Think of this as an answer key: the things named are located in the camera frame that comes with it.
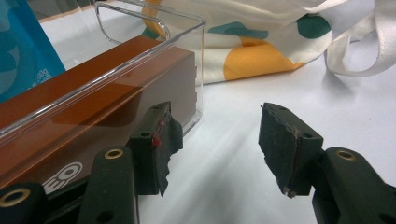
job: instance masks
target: clear plastic container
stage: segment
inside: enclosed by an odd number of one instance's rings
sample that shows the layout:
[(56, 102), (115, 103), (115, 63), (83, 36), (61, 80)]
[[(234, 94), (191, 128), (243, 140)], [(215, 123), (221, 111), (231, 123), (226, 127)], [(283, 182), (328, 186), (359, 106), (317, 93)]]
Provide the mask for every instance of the clear plastic container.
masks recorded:
[[(108, 145), (125, 144), (139, 118), (151, 105), (160, 103), (156, 101), (171, 101), (175, 106), (172, 113), (181, 117), (185, 133), (202, 116), (205, 19), (142, 1), (101, 1), (40, 22), (71, 73), (77, 73), (85, 64), (89, 66), (88, 73), (105, 67), (93, 63), (92, 58), (101, 57), (104, 63), (111, 61), (104, 57), (110, 50), (124, 46), (139, 49), (130, 40), (142, 33), (159, 42), (149, 49), (140, 48), (134, 57), (103, 70), (100, 76), (81, 82), (66, 94), (54, 93), (56, 96), (51, 98), (48, 90), (40, 92), (37, 86), (23, 93), (21, 100), (0, 104), (2, 114), (10, 117), (0, 122), (0, 188), (19, 181), (44, 185), (52, 181), (51, 191), (88, 175), (95, 152)], [(184, 80), (181, 75), (187, 67), (191, 71), (191, 60), (192, 85), (190, 79)], [(60, 89), (67, 88), (68, 80), (58, 84)], [(123, 88), (125, 92), (117, 96), (116, 103), (107, 99), (109, 92), (113, 94)], [(162, 94), (169, 90), (172, 93)], [(192, 98), (183, 98), (188, 95), (184, 91), (194, 92), (194, 102), (186, 100)], [(36, 105), (32, 101), (40, 96), (29, 95), (32, 93), (45, 95), (47, 102)], [(101, 99), (100, 104), (92, 99)], [(85, 119), (78, 119), (85, 113)], [(131, 113), (129, 119), (125, 113)], [(108, 116), (123, 119), (117, 121)]]

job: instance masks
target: white strap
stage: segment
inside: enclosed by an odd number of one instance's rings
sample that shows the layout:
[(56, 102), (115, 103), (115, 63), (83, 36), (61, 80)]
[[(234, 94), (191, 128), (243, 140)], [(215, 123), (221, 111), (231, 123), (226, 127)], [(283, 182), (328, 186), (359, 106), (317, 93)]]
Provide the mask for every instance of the white strap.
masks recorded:
[[(344, 63), (351, 41), (360, 41), (376, 30), (379, 43), (376, 62), (363, 71), (352, 71)], [(332, 73), (367, 77), (381, 73), (396, 64), (396, 1), (375, 0), (374, 12), (339, 35), (327, 50), (327, 66)]]
[(335, 7), (345, 3), (348, 0), (332, 0), (332, 1), (323, 1), (321, 4), (315, 7), (304, 7), (307, 13), (317, 13), (323, 11), (330, 7)]

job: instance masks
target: white bag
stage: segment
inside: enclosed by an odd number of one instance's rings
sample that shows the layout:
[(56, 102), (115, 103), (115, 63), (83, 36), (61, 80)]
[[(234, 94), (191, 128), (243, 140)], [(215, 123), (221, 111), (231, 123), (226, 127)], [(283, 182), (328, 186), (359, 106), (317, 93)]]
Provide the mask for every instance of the white bag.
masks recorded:
[[(206, 18), (204, 83), (293, 70), (326, 49), (329, 70), (336, 74), (369, 76), (393, 66), (396, 40), (394, 28), (389, 27), (396, 21), (396, 2), (376, 0), (374, 13), (332, 42), (331, 27), (319, 12), (345, 1), (147, 0)], [(173, 24), (177, 30), (182, 21)], [(380, 46), (377, 62), (367, 71), (350, 71), (343, 63), (349, 42), (375, 28)]]

